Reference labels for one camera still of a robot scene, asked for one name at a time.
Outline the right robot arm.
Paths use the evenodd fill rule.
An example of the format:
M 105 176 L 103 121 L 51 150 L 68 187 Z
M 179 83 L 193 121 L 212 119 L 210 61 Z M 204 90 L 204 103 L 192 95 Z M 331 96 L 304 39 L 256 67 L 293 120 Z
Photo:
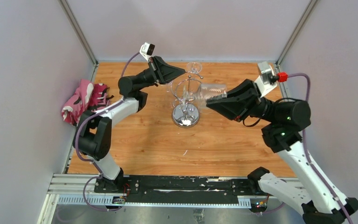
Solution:
M 310 125 L 310 107 L 304 100 L 282 98 L 271 101 L 266 95 L 277 87 L 258 78 L 245 80 L 225 97 L 214 96 L 206 106 L 229 120 L 256 117 L 268 122 L 262 138 L 296 174 L 303 189 L 297 189 L 260 167 L 248 177 L 248 190 L 275 196 L 293 208 L 307 224 L 342 224 L 358 210 L 358 200 L 347 197 L 325 175 L 303 144 L 300 132 Z

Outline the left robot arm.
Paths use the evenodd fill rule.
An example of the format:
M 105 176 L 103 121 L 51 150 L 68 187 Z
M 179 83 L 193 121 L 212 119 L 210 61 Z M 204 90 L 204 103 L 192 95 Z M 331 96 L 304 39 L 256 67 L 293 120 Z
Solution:
M 97 169 L 97 178 L 111 192 L 118 193 L 125 186 L 124 171 L 110 154 L 112 128 L 145 107 L 148 94 L 142 91 L 144 88 L 168 84 L 185 72 L 159 56 L 152 56 L 148 59 L 147 69 L 136 75 L 120 77 L 120 100 L 95 112 L 86 110 L 82 113 L 73 147 L 80 160 L 90 162 Z

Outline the chrome wine glass rack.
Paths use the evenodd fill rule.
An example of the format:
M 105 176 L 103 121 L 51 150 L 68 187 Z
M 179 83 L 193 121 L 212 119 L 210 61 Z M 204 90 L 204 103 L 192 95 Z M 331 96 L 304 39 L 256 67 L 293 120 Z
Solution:
M 181 128 L 194 127 L 200 119 L 200 110 L 194 95 L 201 81 L 196 76 L 193 73 L 185 73 L 168 85 L 168 91 L 173 96 L 171 118 L 174 124 Z

